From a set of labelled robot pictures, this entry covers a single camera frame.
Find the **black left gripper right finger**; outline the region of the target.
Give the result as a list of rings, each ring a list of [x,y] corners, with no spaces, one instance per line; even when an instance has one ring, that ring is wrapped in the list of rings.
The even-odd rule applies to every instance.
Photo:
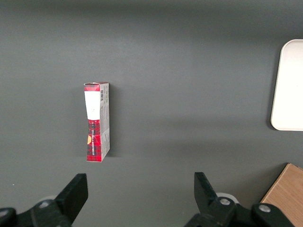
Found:
[[[187,227],[250,227],[249,211],[232,199],[219,197],[203,172],[194,174],[194,197],[199,213],[186,224]]]

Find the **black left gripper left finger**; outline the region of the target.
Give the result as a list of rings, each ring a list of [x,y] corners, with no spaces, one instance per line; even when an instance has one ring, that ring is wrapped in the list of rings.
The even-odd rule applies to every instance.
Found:
[[[87,199],[87,175],[76,174],[54,199],[44,199],[19,214],[18,226],[71,227]]]

